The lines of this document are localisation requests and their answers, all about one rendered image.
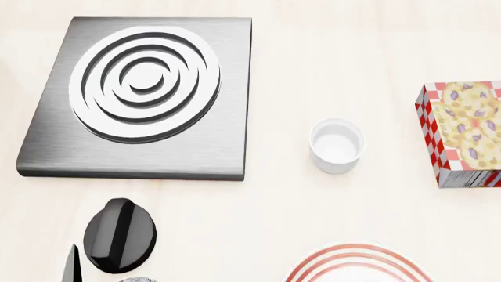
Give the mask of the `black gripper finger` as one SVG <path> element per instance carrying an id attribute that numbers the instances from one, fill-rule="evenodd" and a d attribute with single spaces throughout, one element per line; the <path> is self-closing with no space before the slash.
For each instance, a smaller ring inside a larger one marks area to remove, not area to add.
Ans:
<path id="1" fill-rule="evenodd" d="M 61 282 L 83 282 L 79 250 L 75 244 L 70 248 Z"/>

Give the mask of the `grey brushed metal stove plate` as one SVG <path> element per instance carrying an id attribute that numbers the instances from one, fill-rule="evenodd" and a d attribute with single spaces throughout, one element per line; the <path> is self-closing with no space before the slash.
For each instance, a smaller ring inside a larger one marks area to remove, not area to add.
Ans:
<path id="1" fill-rule="evenodd" d="M 70 106 L 70 75 L 88 49 L 119 30 L 180 27 L 213 49 L 221 84 L 210 110 L 185 131 L 153 143 L 97 136 Z M 70 22 L 16 161 L 31 177 L 243 180 L 251 72 L 251 18 L 76 17 Z"/>

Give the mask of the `white plate with red rings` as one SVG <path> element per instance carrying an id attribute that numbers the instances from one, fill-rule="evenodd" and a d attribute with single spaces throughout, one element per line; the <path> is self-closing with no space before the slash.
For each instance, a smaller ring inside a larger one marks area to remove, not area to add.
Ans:
<path id="1" fill-rule="evenodd" d="M 332 244 L 303 258 L 281 282 L 436 282 L 402 253 L 379 244 Z"/>

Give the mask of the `white ceramic ramekin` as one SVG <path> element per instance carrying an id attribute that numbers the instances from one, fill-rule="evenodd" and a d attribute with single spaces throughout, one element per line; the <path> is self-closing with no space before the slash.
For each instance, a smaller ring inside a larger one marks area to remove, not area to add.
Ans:
<path id="1" fill-rule="evenodd" d="M 312 163 L 331 175 L 350 172 L 358 164 L 365 146 L 360 128 L 338 117 L 322 119 L 309 133 Z"/>

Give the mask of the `black glossy stove knob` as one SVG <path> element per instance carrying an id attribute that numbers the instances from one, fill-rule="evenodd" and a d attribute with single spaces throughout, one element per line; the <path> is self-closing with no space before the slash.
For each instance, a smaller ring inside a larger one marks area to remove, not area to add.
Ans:
<path id="1" fill-rule="evenodd" d="M 90 220 L 83 239 L 88 260 L 110 274 L 140 267 L 156 242 L 157 228 L 151 215 L 126 198 L 110 199 Z"/>

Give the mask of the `red checkered cookie box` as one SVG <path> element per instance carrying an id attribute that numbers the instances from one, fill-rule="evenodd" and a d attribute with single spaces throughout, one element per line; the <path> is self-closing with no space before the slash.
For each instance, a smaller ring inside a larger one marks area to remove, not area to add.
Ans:
<path id="1" fill-rule="evenodd" d="M 427 83 L 415 108 L 438 187 L 501 187 L 501 81 Z"/>

